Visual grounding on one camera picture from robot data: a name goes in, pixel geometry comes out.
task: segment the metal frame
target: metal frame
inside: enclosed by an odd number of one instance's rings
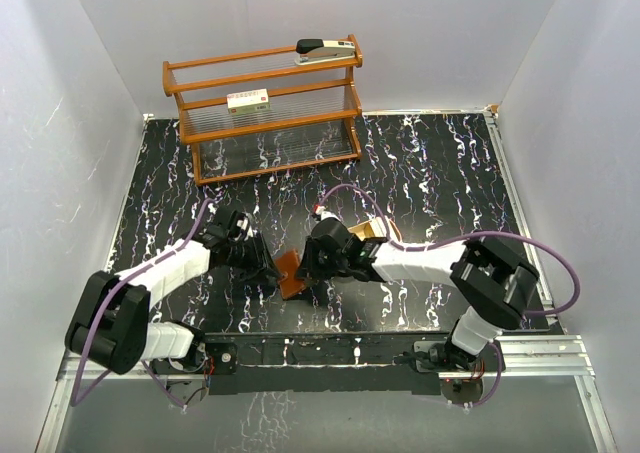
[[[517,224],[522,234],[528,236],[529,229],[524,218],[522,206],[501,144],[501,137],[495,120],[490,112],[486,110],[393,110],[375,111],[365,113],[366,115],[390,115],[390,114],[454,114],[454,113],[482,113],[485,116],[489,129],[491,141],[493,143],[496,156],[502,171],[504,182],[507,188],[509,199],[514,209]],[[534,249],[528,248],[527,254],[530,260],[543,273],[539,258]],[[542,300],[545,307],[552,304],[551,294],[545,279],[542,279]],[[603,453],[615,453],[617,451],[609,424],[607,423],[600,398],[594,382],[593,368],[587,355],[584,343],[580,336],[574,335],[506,335],[500,338],[506,369],[503,376],[573,376],[576,381],[578,392],[582,400],[585,415],[591,428],[597,450]],[[64,421],[69,408],[71,388],[78,366],[77,355],[66,355],[58,374],[58,381],[54,391],[53,399],[45,420],[37,453],[55,452],[62,433]],[[296,368],[309,368],[308,366],[297,366]],[[85,379],[95,379],[104,371],[98,365],[87,364]],[[441,373],[440,378],[455,378],[465,376],[461,373]],[[487,377],[495,376],[495,373],[487,372]],[[168,375],[161,375],[160,378],[167,379]],[[201,381],[200,375],[170,375],[172,380],[193,380]],[[111,376],[109,380],[120,379],[148,379],[144,368],[139,364],[129,373],[122,376]]]

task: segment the black wire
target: black wire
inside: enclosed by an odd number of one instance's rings
[[[206,390],[206,388],[204,386],[198,388],[196,391],[194,391],[193,393],[191,393],[191,396],[189,397],[189,399],[187,401],[184,402],[185,405],[188,405],[191,400],[193,400],[193,398],[200,393],[201,391]]]

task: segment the black marble table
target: black marble table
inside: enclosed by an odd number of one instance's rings
[[[274,257],[291,248],[302,251],[313,226],[309,212],[339,183],[371,192],[405,241],[435,241],[474,229],[517,232],[483,115],[370,116],[357,121],[357,131],[360,162],[199,188],[191,152],[178,139],[178,122],[151,121],[110,267],[130,268],[174,242],[189,230],[205,197],[251,213]],[[374,216],[350,191],[340,191],[327,206],[347,225]],[[452,288],[413,281],[326,282],[285,302],[278,290],[249,287],[219,268],[175,291],[154,311],[153,321],[178,319],[208,333],[446,331],[467,306]],[[533,307],[540,308],[538,300]],[[547,322],[525,326],[544,329]]]

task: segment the wooden shelf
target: wooden shelf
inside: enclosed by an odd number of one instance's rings
[[[362,107],[353,68],[362,66],[362,53],[353,35],[346,39],[356,46],[353,58],[311,65],[294,63],[295,46],[164,62],[164,91],[178,105],[180,139],[192,147],[196,183],[359,159],[353,118]],[[189,91],[338,68],[345,69],[343,79],[268,90],[266,111],[231,116],[226,97],[183,99]]]

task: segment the shelf tier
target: shelf tier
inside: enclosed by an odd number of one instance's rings
[[[179,95],[185,91],[215,88],[234,83],[299,75],[335,68],[361,67],[362,52],[355,36],[349,35],[344,40],[355,44],[356,54],[353,58],[302,66],[294,63],[294,59],[297,57],[295,46],[182,63],[165,61],[162,75],[164,92],[167,96]]]
[[[352,118],[228,137],[191,148],[198,185],[361,156]]]
[[[203,141],[294,128],[353,118],[362,113],[360,100],[348,79],[269,91],[270,110],[231,116],[226,98],[185,103],[180,111],[180,139]]]

